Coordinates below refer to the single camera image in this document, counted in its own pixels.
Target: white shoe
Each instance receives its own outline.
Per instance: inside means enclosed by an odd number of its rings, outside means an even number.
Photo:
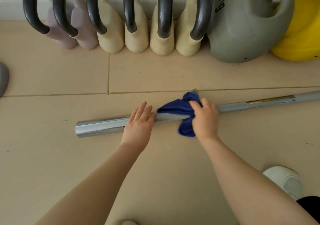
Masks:
[[[122,223],[122,225],[138,225],[138,224],[133,221],[125,221],[124,223]]]
[[[289,168],[275,166],[263,172],[295,201],[304,197],[300,175]]]

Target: left hand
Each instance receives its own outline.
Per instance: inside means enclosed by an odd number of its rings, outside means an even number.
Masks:
[[[124,128],[121,144],[129,145],[137,148],[142,152],[151,136],[151,130],[155,121],[156,114],[151,113],[152,106],[144,109],[147,102],[143,102],[139,108],[136,108],[128,121],[128,124]]]

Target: kettlebell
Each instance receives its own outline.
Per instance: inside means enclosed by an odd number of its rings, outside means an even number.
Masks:
[[[53,0],[54,16],[60,27],[76,39],[84,49],[91,50],[98,45],[98,37],[90,22],[84,0],[72,0],[74,9],[69,22],[66,14],[66,0]]]
[[[9,69],[8,67],[0,62],[0,98],[6,92],[9,83]]]
[[[150,48],[160,56],[174,49],[172,4],[173,0],[157,0],[151,19]]]
[[[320,57],[320,0],[295,0],[295,8],[284,38],[271,52],[289,61]]]
[[[87,7],[102,49],[108,53],[119,52],[125,44],[125,29],[109,0],[87,0]]]
[[[51,2],[51,7],[48,9],[47,25],[39,19],[37,1],[38,0],[22,0],[23,12],[29,24],[39,33],[56,41],[62,48],[71,49],[75,47],[78,44],[77,41],[60,28],[54,17],[52,0],[49,0]],[[66,17],[68,20],[71,19],[71,11],[72,9],[67,7]]]
[[[175,27],[175,46],[181,55],[189,57],[198,52],[211,12],[212,0],[186,0],[186,8]]]
[[[149,45],[149,25],[140,0],[123,0],[124,42],[129,50],[141,53]]]
[[[240,63],[272,49],[289,27],[294,0],[282,0],[275,14],[271,4],[272,0],[213,0],[207,31],[211,55]]]

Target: left forearm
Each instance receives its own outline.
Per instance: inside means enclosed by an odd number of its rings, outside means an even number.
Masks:
[[[114,200],[140,152],[121,144],[86,179],[74,187],[36,225],[105,224]]]

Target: grout line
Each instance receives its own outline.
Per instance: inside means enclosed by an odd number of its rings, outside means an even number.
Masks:
[[[108,87],[107,87],[107,94],[109,95],[109,82],[110,82],[110,54],[108,57]]]
[[[197,91],[230,91],[230,90],[263,90],[263,89],[306,89],[306,88],[320,88],[320,86],[308,87],[275,87],[275,88],[247,88],[247,89],[197,89]],[[112,92],[112,93],[75,93],[75,94],[39,94],[39,95],[7,95],[2,98],[12,97],[47,97],[47,96],[73,96],[73,95],[99,95],[99,94],[129,94],[129,93],[175,93],[175,92],[188,92],[189,90],[164,90],[164,91],[137,91],[137,92]]]

